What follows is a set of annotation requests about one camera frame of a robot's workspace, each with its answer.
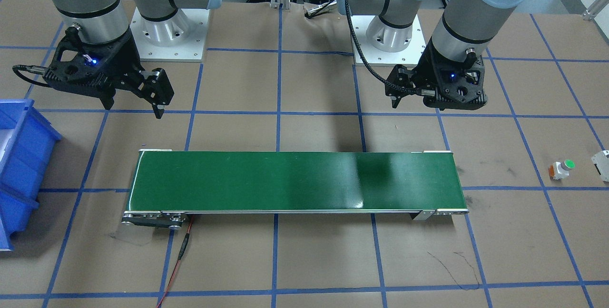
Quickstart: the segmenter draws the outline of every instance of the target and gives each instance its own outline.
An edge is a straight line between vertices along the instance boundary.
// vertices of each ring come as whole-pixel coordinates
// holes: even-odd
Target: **green conveyor belt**
[[[141,150],[126,208],[126,213],[420,211],[467,212],[452,153]]]

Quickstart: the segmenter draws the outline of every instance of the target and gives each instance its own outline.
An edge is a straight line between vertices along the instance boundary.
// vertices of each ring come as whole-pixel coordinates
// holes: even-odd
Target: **red wire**
[[[190,230],[192,228],[192,221],[194,221],[194,217],[191,217],[191,221],[188,224],[187,234],[190,233]],[[167,294],[169,293],[169,290],[171,289],[172,284],[174,284],[174,280],[176,279],[176,274],[178,272],[181,262],[182,262],[181,259],[178,259],[176,261],[176,265],[174,266],[174,271],[171,272],[171,276],[169,277],[169,282],[167,283],[167,288],[165,289],[165,293],[163,293],[163,297],[161,297],[161,301],[158,302],[156,308],[159,308],[161,306],[161,304],[163,304],[163,301],[165,301],[165,298],[167,297]]]

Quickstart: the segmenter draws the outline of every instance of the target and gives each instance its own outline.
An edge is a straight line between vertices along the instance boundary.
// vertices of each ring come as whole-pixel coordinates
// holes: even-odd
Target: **brown paper floor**
[[[2,0],[0,98],[34,99],[64,139],[0,254],[0,306],[155,306],[183,231],[119,226],[139,148],[451,149],[471,210],[197,217],[166,308],[608,306],[609,185],[590,157],[609,145],[609,46],[593,24],[516,13],[485,54],[487,107],[394,110],[353,66],[346,18],[301,8],[223,4],[204,63],[144,63],[176,90],[156,120],[130,93],[107,112],[15,78],[11,65],[48,63],[63,26],[50,0]],[[427,38],[441,13],[420,11]],[[550,180],[565,158],[572,176]]]

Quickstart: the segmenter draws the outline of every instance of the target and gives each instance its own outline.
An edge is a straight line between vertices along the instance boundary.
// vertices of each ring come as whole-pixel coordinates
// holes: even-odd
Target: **blue storage bin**
[[[55,142],[61,139],[33,100],[0,99],[0,251],[12,251],[10,235],[24,230]]]

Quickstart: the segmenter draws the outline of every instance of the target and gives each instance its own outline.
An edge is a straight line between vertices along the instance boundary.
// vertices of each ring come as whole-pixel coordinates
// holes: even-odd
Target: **white mounting plate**
[[[368,42],[366,39],[366,29],[372,19],[374,19],[374,15],[354,15],[352,17],[353,29],[355,30],[357,41],[359,42],[363,56],[366,57],[368,63],[380,67],[393,67],[396,64],[415,67],[425,49],[425,38],[422,36],[418,15],[413,21],[413,37],[411,37],[410,45],[400,52],[385,52],[375,48]],[[357,49],[355,48],[355,43],[353,43],[353,41],[352,46],[355,65],[363,66],[362,59],[359,57],[359,54],[357,54]]]
[[[148,42],[143,33],[144,22],[137,8],[131,19],[131,31],[138,46],[139,58],[142,61],[192,61],[200,63],[203,59],[207,27],[209,26],[209,10],[183,9],[191,22],[191,32],[178,45],[156,46]]]

